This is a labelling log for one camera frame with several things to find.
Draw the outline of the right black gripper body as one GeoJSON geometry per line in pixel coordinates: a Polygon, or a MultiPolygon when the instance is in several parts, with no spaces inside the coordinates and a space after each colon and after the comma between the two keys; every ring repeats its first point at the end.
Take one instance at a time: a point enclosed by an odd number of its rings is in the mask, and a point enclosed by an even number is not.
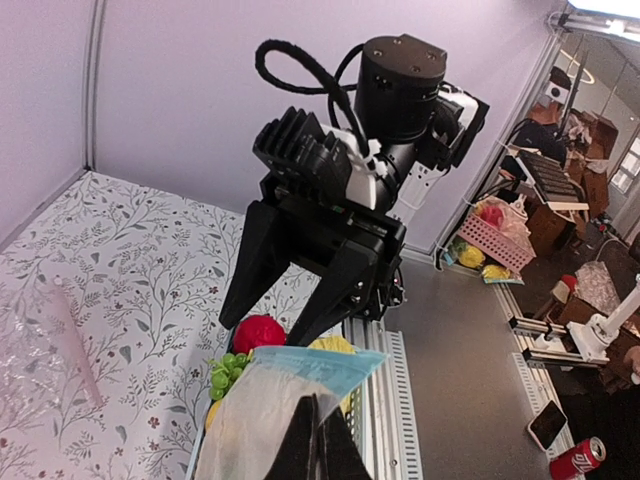
{"type": "Polygon", "coordinates": [[[319,281],[348,240],[380,251],[377,285],[368,305],[350,317],[381,318],[403,302],[400,253],[406,205],[426,199],[433,180],[456,169],[481,132],[488,105],[446,78],[447,53],[408,34],[378,36],[354,46],[347,61],[359,64],[346,84],[344,68],[326,70],[303,48],[284,40],[263,42],[255,53],[261,78],[277,89],[327,100],[324,125],[352,133],[376,169],[373,210],[349,200],[326,205],[289,192],[269,171],[261,198],[288,219],[292,262],[319,281]]]}

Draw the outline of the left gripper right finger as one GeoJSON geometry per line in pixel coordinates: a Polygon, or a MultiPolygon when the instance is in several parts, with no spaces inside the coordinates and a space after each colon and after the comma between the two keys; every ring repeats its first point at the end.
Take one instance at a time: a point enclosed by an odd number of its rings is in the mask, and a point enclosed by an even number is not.
{"type": "Polygon", "coordinates": [[[319,478],[371,480],[340,409],[335,409],[318,432],[319,478]]]}

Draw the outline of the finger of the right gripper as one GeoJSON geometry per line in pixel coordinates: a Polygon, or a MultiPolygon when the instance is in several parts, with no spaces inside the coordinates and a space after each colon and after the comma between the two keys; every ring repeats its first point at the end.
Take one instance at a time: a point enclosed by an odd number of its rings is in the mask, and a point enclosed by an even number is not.
{"type": "Polygon", "coordinates": [[[381,261],[380,251],[346,241],[291,328],[287,345],[308,346],[326,330],[363,310],[376,288],[381,261]]]}
{"type": "Polygon", "coordinates": [[[263,201],[249,205],[235,271],[219,316],[226,329],[233,329],[289,268],[291,233],[286,215],[277,207],[263,201]]]}

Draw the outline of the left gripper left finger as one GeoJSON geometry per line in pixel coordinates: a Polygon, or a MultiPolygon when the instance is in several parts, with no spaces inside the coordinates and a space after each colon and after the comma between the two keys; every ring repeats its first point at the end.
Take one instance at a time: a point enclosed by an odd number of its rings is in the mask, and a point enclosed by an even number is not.
{"type": "Polygon", "coordinates": [[[315,479],[318,464],[319,429],[320,415],[317,395],[301,397],[276,457],[264,479],[315,479]]]}

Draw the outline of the blue zipper clear bag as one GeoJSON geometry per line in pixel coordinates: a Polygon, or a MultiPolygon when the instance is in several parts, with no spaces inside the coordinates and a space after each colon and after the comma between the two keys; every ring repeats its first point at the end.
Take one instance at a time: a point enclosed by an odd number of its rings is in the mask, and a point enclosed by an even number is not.
{"type": "Polygon", "coordinates": [[[192,477],[264,478],[301,400],[315,400],[319,421],[325,422],[387,358],[372,350],[257,348],[244,373],[219,402],[194,454],[192,477]]]}

